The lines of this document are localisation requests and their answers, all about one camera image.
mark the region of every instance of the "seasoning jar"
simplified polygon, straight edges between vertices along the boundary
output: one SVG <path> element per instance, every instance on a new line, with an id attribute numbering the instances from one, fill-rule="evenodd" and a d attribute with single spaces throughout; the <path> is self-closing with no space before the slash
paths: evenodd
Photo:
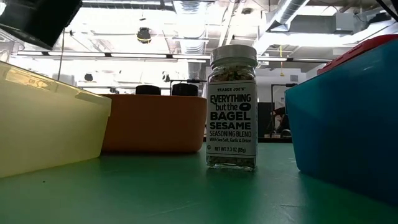
<path id="1" fill-rule="evenodd" d="M 257 52 L 225 45 L 211 53 L 208 78 L 206 163 L 254 170 L 257 155 Z"/>

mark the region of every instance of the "translucent bin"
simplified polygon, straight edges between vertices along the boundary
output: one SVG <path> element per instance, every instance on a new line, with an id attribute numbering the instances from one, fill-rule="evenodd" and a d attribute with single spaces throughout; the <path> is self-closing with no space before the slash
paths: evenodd
<path id="1" fill-rule="evenodd" d="M 0 62 L 0 177 L 98 157 L 111 99 Z"/>

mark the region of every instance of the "green table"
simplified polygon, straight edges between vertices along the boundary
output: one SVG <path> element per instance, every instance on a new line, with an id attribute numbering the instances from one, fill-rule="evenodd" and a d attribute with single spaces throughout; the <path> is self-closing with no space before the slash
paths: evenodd
<path id="1" fill-rule="evenodd" d="M 258 170 L 190 155 L 112 155 L 0 179 L 1 224 L 398 223 L 398 209 L 300 174 L 291 144 L 259 144 Z"/>

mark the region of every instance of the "blue plastic bin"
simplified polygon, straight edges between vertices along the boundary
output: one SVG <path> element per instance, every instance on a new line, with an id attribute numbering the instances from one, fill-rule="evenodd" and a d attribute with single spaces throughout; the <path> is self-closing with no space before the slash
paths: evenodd
<path id="1" fill-rule="evenodd" d="M 285 92 L 297 167 L 398 205 L 398 40 Z"/>

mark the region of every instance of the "person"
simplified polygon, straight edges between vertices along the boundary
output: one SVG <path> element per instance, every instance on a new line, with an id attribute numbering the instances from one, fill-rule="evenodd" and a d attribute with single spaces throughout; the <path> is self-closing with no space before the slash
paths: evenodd
<path id="1" fill-rule="evenodd" d="M 279 121 L 279 127 L 276 129 L 276 133 L 282 133 L 283 130 L 290 130 L 289 117 L 286 114 L 285 107 L 274 110 L 273 115 Z"/>

